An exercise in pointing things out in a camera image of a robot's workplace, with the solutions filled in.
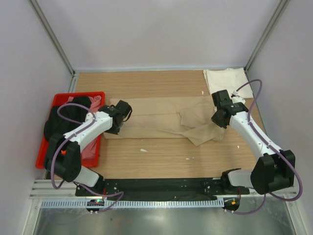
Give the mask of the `beige t shirt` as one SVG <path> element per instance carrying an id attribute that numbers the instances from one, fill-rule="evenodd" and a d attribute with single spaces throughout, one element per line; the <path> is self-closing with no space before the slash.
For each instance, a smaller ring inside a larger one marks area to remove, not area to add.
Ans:
<path id="1" fill-rule="evenodd" d="M 195 146 L 221 141 L 224 129 L 211 121 L 215 108 L 209 96 L 133 98 L 125 100 L 133 112 L 118 135 L 106 139 L 187 138 Z"/>

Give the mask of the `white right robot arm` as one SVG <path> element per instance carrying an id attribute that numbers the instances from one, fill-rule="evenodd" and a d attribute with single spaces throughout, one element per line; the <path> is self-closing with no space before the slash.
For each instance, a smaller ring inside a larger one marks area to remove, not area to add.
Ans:
<path id="1" fill-rule="evenodd" d="M 247 143 L 256 165 L 253 170 L 240 168 L 222 173 L 221 190 L 231 194 L 238 187 L 254 189 L 258 194 L 267 194 L 289 188 L 294 183 L 295 155 L 291 150 L 282 150 L 271 141 L 248 113 L 245 102 L 239 96 L 229 95 L 227 90 L 212 94 L 216 112 L 211 120 L 221 128 L 232 127 Z"/>

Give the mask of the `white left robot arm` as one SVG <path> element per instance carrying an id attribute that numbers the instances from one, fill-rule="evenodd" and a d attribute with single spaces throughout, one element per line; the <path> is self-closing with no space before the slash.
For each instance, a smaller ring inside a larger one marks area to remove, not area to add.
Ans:
<path id="1" fill-rule="evenodd" d="M 76 106 L 87 111 L 91 115 L 85 122 L 71 120 L 61 114 L 61 109 L 67 106 Z M 103 177 L 82 165 L 81 153 L 85 147 L 103 133 L 117 135 L 124 122 L 132 114 L 132 107 L 127 102 L 120 100 L 116 105 L 105 105 L 93 112 L 89 108 L 77 104 L 66 103 L 60 106 L 57 114 L 79 126 L 64 134 L 51 136 L 45 156 L 44 167 L 50 172 L 51 182 L 54 189 L 62 185 L 55 183 L 54 176 L 62 179 L 62 182 L 75 182 L 87 188 L 87 191 L 94 196 L 103 192 Z"/>

